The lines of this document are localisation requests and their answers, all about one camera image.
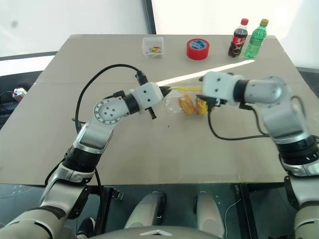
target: clear plastic container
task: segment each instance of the clear plastic container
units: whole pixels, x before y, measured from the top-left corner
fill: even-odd
[[[148,58],[160,58],[164,54],[163,37],[144,37],[142,42],[142,52]]]

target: roll of tape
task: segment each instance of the roll of tape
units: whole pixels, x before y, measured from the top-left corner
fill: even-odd
[[[202,60],[208,56],[209,43],[204,39],[195,38],[187,42],[186,49],[190,59]]]

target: gray tabletop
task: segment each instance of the gray tabletop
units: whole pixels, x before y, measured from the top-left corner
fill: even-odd
[[[39,76],[36,84],[0,131],[0,183],[44,183],[76,137],[75,106],[85,84],[102,68],[132,64],[149,81],[223,67],[246,79],[284,78],[304,100],[313,134],[319,133],[318,99],[308,88],[277,39],[265,39],[253,62],[227,55],[231,36],[164,35],[163,58],[145,58],[143,35],[73,35]],[[188,40],[202,37],[210,43],[209,56],[194,61],[186,56]],[[244,65],[234,67],[238,62]],[[112,93],[138,86],[131,69],[112,69],[101,75],[82,100],[79,119],[91,118],[94,105]],[[199,85],[197,78],[175,85]],[[280,182],[285,175],[269,138],[228,142],[209,131],[206,116],[172,113],[165,101],[148,114],[124,118],[100,159],[98,170],[105,185],[199,182]],[[251,112],[224,106],[212,115],[223,136],[258,134]]]

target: green soda bottle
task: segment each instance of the green soda bottle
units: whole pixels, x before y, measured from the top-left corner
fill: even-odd
[[[266,37],[266,26],[268,25],[267,19],[262,19],[260,26],[253,31],[251,38],[249,40],[249,45],[246,49],[245,56],[248,58],[254,58],[259,52],[259,48]]]

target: plastic bottle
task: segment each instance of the plastic bottle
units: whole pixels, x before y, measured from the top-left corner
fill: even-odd
[[[261,44],[266,37],[266,26],[268,25],[267,19],[262,19],[260,26],[253,31],[253,34],[249,40],[249,45],[246,49],[245,56],[248,58],[254,58],[257,56]]]
[[[233,39],[231,40],[230,47],[228,50],[228,55],[231,57],[239,56],[243,45],[245,43],[248,31],[246,25],[248,24],[248,19],[241,19],[240,26],[234,31]]]

